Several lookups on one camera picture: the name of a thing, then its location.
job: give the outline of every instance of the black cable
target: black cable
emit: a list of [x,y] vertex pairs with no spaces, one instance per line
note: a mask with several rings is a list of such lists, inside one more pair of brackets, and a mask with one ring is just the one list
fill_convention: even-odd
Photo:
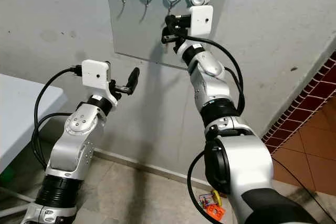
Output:
[[[50,80],[44,85],[44,87],[42,88],[42,90],[40,91],[40,94],[38,95],[36,102],[35,102],[35,106],[34,106],[34,130],[37,128],[37,124],[38,124],[38,120],[37,120],[37,114],[38,114],[38,105],[40,103],[40,100],[42,98],[42,95],[44,94],[44,92],[46,91],[46,89],[50,86],[50,84],[60,75],[67,73],[67,72],[73,72],[74,68],[67,68],[62,70],[61,72],[58,72],[57,74],[55,74],[53,77],[50,78]],[[43,151],[42,151],[42,147],[41,147],[41,142],[39,140],[38,137],[38,132],[37,132],[37,145],[38,145],[38,151],[40,159],[43,161],[44,166],[47,166],[44,155],[43,155]]]
[[276,161],[279,165],[281,165],[286,171],[289,172],[290,175],[293,176],[294,179],[296,179],[296,181],[303,187],[304,190],[306,190],[306,192],[310,195],[310,197],[313,198],[313,200],[315,200],[315,202],[317,203],[317,205],[319,205],[319,207],[324,211],[324,213],[334,222],[336,223],[336,221],[332,218],[332,216],[321,206],[321,204],[315,199],[314,195],[311,194],[311,192],[303,185],[303,183],[301,183],[301,181],[287,168],[285,167],[280,161],[277,161],[275,158],[272,157],[272,159],[274,161]]
[[238,80],[239,80],[239,84],[240,87],[242,88],[241,90],[244,90],[244,83],[243,83],[243,75],[242,72],[240,70],[240,67],[236,61],[236,59],[233,57],[233,55],[222,45],[218,44],[217,42],[214,42],[213,40],[210,39],[205,39],[205,38],[198,38],[198,37],[192,37],[183,33],[179,33],[175,28],[174,28],[174,24],[167,24],[168,29],[174,34],[177,35],[179,37],[182,37],[184,39],[188,39],[188,40],[193,40],[193,41],[198,41],[198,42],[203,42],[203,43],[207,43],[210,45],[213,45],[215,47],[217,47],[219,50],[221,50],[224,54],[226,54],[226,56],[230,59],[230,61],[233,63],[236,71],[237,71],[237,75],[238,75]]
[[43,117],[38,123],[37,123],[37,127],[34,128],[34,131],[33,131],[33,134],[31,135],[31,144],[32,144],[32,148],[33,148],[33,152],[34,152],[34,155],[36,157],[36,159],[39,161],[39,163],[42,165],[43,169],[46,169],[47,168],[47,164],[45,164],[43,162],[43,160],[41,159],[41,157],[39,156],[37,150],[36,150],[36,146],[35,146],[35,142],[36,140],[38,139],[38,128],[41,126],[41,124],[47,120],[48,118],[50,117],[53,117],[53,116],[60,116],[60,115],[66,115],[66,116],[70,116],[71,113],[61,113],[61,112],[58,112],[58,113],[52,113],[52,114],[49,114],[49,115],[46,115],[45,117]]
[[218,220],[215,220],[214,218],[212,218],[210,215],[208,215],[203,208],[198,204],[197,199],[195,198],[194,192],[193,192],[193,188],[191,185],[191,175],[194,169],[195,164],[197,163],[198,160],[200,160],[200,158],[204,155],[204,151],[202,151],[201,153],[199,153],[195,159],[192,161],[189,170],[188,170],[188,175],[187,175],[187,187],[188,187],[188,192],[191,198],[191,201],[193,202],[194,206],[196,207],[196,209],[201,213],[201,215],[203,215],[208,221],[210,221],[211,223],[215,223],[215,224],[222,224],[221,222],[219,222]]
[[238,82],[238,79],[237,79],[235,73],[231,69],[229,69],[227,67],[224,67],[224,69],[231,74],[232,78],[234,79],[234,81],[236,83],[237,89],[239,91],[237,111],[239,112],[239,114],[242,114],[242,112],[244,111],[244,108],[245,108],[245,96],[244,96],[244,93],[243,93],[243,91],[242,91],[242,89],[240,87],[240,84]]

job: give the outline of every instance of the small toy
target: small toy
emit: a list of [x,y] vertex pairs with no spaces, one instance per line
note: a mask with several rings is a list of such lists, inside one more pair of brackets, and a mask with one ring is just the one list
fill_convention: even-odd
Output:
[[206,209],[210,205],[222,206],[222,199],[216,190],[213,190],[210,194],[200,195],[198,200],[203,209]]
[[220,221],[225,214],[225,210],[217,205],[210,205],[206,208],[206,212],[215,220]]

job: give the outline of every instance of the baseboard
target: baseboard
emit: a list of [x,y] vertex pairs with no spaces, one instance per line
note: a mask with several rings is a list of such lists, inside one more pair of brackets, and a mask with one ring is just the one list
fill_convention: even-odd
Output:
[[[175,181],[185,183],[186,184],[186,179],[187,176],[181,173],[176,173],[171,170],[167,170],[158,166],[154,165],[149,165],[149,164],[141,164],[139,161],[135,159],[131,159],[125,156],[118,155],[113,152],[107,152],[99,148],[94,149],[94,154],[96,157],[101,157],[119,164],[127,165],[139,170],[144,170],[145,172],[153,173],[165,178],[173,179]],[[194,187],[206,190],[206,191],[211,191],[212,187],[211,185],[203,180],[197,179],[197,178],[192,178],[192,185]]]

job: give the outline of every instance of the wall stain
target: wall stain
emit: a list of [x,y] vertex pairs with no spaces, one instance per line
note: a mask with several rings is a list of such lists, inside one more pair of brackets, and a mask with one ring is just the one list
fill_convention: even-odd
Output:
[[75,59],[82,62],[88,59],[88,55],[85,51],[78,50],[75,52]]
[[55,41],[57,41],[57,33],[53,30],[43,30],[42,33],[40,33],[40,37],[45,42],[55,42]]
[[76,36],[77,36],[75,31],[71,31],[69,34],[70,34],[71,38],[76,38]]

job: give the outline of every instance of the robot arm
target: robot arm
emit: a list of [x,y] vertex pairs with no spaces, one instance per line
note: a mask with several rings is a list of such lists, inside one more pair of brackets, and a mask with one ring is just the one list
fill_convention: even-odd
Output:
[[210,34],[212,7],[193,6],[189,11],[190,15],[166,17],[162,43],[175,42],[174,51],[188,66],[196,107],[205,126],[208,182],[227,194],[239,223],[317,223],[300,205],[272,188],[271,156],[239,117],[225,82],[224,66],[186,36],[205,38]]
[[66,119],[64,132],[51,151],[42,187],[21,224],[73,222],[77,193],[88,172],[95,140],[102,136],[107,115],[116,109],[121,93],[133,93],[139,73],[135,68],[127,85],[117,86],[110,78],[108,62],[82,62],[82,83],[91,95]]

